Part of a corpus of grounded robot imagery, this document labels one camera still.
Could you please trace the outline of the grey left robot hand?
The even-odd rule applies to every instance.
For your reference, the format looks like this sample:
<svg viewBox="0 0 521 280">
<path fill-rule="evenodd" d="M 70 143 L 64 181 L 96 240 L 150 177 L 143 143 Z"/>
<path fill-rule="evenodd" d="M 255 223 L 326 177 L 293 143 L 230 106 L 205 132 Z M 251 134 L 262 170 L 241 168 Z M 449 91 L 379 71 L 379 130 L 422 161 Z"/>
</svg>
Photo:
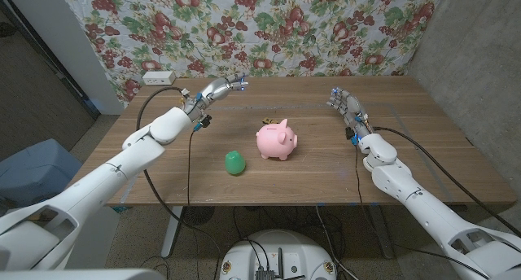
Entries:
<svg viewBox="0 0 521 280">
<path fill-rule="evenodd" d="M 246 77 L 245 72 L 239 72 L 218 78 L 210 82 L 194 97 L 191 97 L 187 90 L 183 90 L 182 95 L 185 98 L 183 111 L 192 121 L 198 120 L 214 102 L 226 98 L 232 91 L 244 91 L 248 86 L 248 82 L 245 81 Z"/>
</svg>

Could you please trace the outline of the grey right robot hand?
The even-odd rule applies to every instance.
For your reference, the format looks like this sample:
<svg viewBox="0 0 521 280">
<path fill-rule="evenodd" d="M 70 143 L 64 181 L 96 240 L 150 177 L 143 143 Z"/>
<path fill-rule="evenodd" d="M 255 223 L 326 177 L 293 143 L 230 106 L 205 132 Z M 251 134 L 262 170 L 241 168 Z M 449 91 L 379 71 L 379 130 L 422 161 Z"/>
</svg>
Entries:
<svg viewBox="0 0 521 280">
<path fill-rule="evenodd" d="M 349 91 L 339 87 L 332 89 L 326 104 L 333 107 L 343 117 L 348 128 L 346 130 L 347 138 L 353 145 L 357 145 L 365 136 L 374 132 L 365 108 Z"/>
</svg>

